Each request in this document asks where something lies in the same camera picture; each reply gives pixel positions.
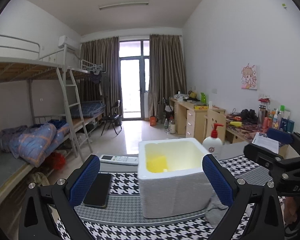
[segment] bed ladder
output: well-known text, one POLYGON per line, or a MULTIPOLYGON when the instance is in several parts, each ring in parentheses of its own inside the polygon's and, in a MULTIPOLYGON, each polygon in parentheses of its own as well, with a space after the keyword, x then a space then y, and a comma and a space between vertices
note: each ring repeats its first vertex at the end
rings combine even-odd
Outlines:
POLYGON ((81 152, 82 144, 84 144, 87 141, 90 152, 93 153, 93 150, 92 150, 92 147, 91 147, 91 144, 90 144, 90 140, 89 140, 89 136, 88 136, 88 133, 87 133, 86 125, 84 123, 84 118, 83 118, 83 115, 82 115, 82 109, 81 109, 81 104, 80 104, 80 98, 79 98, 77 83, 75 82, 75 79, 74 79, 74 76, 73 76, 73 73, 72 73, 71 69, 69 70, 69 74, 70 74, 70 77, 71 77, 72 84, 67 85, 66 84, 66 72, 64 71, 63 78, 62 78, 61 74, 60 74, 60 70, 59 70, 59 68, 57 68, 57 75, 58 75, 58 79, 59 79, 59 82, 60 82, 60 85, 61 85, 61 88, 62 88, 62 92, 63 92, 63 100, 64 100, 65 112, 66 112, 66 121, 67 121, 67 123, 69 124, 69 127, 70 127, 69 137, 70 137, 70 140, 71 140, 72 149, 73 149, 74 154, 75 154, 76 157, 78 156, 78 153, 79 153, 80 158, 81 158, 82 162, 84 163, 85 159, 83 158, 82 152, 81 152), (75 95, 76 95, 77 102, 72 104, 72 105, 69 105, 69 102, 68 102, 67 91, 66 91, 67 87, 74 87, 74 89, 75 89, 75 95), (70 107, 73 107, 73 106, 78 106, 79 107, 81 124, 83 126, 83 130, 84 130, 84 134, 85 134, 85 139, 81 143, 78 142, 78 138, 75 134, 74 125, 73 125, 72 118, 71 118, 70 107))

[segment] ceiling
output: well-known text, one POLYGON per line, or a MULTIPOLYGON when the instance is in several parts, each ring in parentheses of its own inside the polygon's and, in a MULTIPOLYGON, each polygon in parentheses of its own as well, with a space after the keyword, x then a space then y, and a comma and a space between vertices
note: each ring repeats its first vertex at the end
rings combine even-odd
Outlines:
POLYGON ((147 27, 182 28, 202 0, 148 0, 148 6, 112 8, 99 5, 147 0, 28 0, 74 29, 88 33, 147 27))

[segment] door frame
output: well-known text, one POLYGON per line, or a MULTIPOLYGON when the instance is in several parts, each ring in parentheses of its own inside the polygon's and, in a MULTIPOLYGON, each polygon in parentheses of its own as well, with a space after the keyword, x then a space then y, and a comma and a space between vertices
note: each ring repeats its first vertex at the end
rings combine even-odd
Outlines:
POLYGON ((136 60, 136 59, 139 60, 139 85, 140 85, 141 117, 140 118, 139 117, 138 118, 124 118, 122 116, 122 118, 123 118, 124 121, 144 120, 145 119, 145 92, 146 92, 145 59, 149 59, 150 56, 144 56, 143 55, 143 41, 148 41, 148 39, 130 40, 130 41, 140 41, 140 43, 141 43, 141 56, 120 57, 120 69, 121 69, 121 61, 122 60, 136 60))

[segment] white wall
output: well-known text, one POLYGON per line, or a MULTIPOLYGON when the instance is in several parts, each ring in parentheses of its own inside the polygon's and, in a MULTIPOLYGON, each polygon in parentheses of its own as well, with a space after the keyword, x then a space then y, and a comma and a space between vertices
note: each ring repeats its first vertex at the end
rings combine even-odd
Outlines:
MULTIPOLYGON (((81 38, 74 30, 27 0, 12 0, 3 10, 0 15, 0 34, 38 42, 44 47, 41 55, 56 51, 58 39, 62 35, 67 35, 78 42, 81 38)), ((0 45, 3 44, 29 48, 20 41, 0 38, 0 45)), ((36 59, 34 53, 1 48, 0 56, 36 59)), ((62 54, 58 55, 57 62, 62 62, 62 54)), ((73 67, 78 64, 71 53, 67 55, 67 63, 73 67)), ((35 115, 64 113, 63 96, 58 81, 34 81, 33 101, 35 115)), ((1 83, 0 130, 23 124, 32 124, 26 81, 1 83)))
POLYGON ((229 112, 257 110, 259 94, 268 94, 272 108, 291 110, 300 132, 300 11, 292 0, 202 0, 183 38, 188 88, 229 112), (258 66, 258 91, 240 88, 248 63, 258 66))
MULTIPOLYGON (((82 36, 81 42, 105 39, 109 37, 119 36, 119 41, 131 41, 131 40, 147 40, 150 34, 161 34, 161 35, 180 35, 181 47, 183 49, 182 29, 172 27, 154 27, 154 28, 137 28, 127 30, 115 30, 90 33, 82 36)), ((149 117, 148 112, 148 93, 144 93, 145 103, 145 118, 149 117)))

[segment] smartphone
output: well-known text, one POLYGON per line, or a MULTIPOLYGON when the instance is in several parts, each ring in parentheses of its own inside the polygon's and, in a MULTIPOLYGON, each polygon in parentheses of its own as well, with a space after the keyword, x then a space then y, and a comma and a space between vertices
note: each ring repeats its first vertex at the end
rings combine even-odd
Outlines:
POLYGON ((106 208, 112 174, 99 173, 86 194, 83 204, 87 207, 106 208))

